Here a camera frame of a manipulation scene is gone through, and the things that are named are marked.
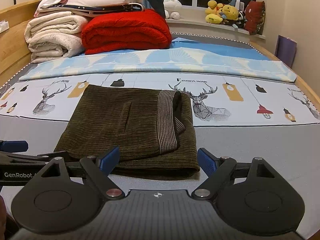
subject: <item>red cushion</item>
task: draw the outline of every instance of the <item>red cushion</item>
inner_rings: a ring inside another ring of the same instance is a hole
[[[244,29],[247,30],[250,35],[255,35],[262,28],[264,19],[266,16],[266,6],[264,1],[262,2],[249,2],[245,9],[245,17],[248,20],[245,23]]]

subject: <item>logo mark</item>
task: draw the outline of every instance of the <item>logo mark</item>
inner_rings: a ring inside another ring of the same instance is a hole
[[[162,197],[162,196],[164,196],[164,195],[161,194],[160,192],[157,192],[157,193],[154,194],[154,196],[155,196],[156,198],[160,198],[160,197]]]

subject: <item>blue gripper pad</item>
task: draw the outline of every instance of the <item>blue gripper pad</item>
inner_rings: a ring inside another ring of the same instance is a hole
[[[26,152],[29,145],[26,141],[3,141],[0,143],[0,151],[7,153]]]
[[[217,170],[215,161],[211,159],[201,148],[198,150],[197,159],[199,166],[208,177]]]
[[[119,160],[119,147],[113,147],[105,153],[103,158],[100,158],[100,163],[98,163],[99,169],[108,176],[114,167],[119,163]]]

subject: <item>blue bed sheet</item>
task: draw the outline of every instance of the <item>blue bed sheet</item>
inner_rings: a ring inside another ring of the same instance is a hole
[[[240,57],[240,58],[257,59],[257,60],[270,60],[268,57],[262,55],[255,49],[243,49],[243,48],[237,48],[232,46],[201,43],[198,41],[187,40],[184,38],[176,38],[172,41],[170,49],[175,49],[175,48],[202,49],[202,50],[216,53],[221,56]],[[132,52],[132,51],[136,51],[136,50],[121,49],[121,50],[114,50],[110,52],[103,52],[100,54],[126,53],[126,52]]]

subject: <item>blue clamp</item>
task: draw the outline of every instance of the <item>blue clamp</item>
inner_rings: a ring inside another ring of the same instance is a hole
[[[113,147],[110,150],[106,151],[103,155],[100,155],[96,160],[96,164],[99,169],[108,176],[114,169],[114,167],[119,163],[119,160],[119,147]]]
[[[199,166],[208,177],[219,167],[219,159],[204,148],[198,150],[197,159]]]
[[[26,152],[29,145],[26,141],[0,141],[0,151],[7,153]]]

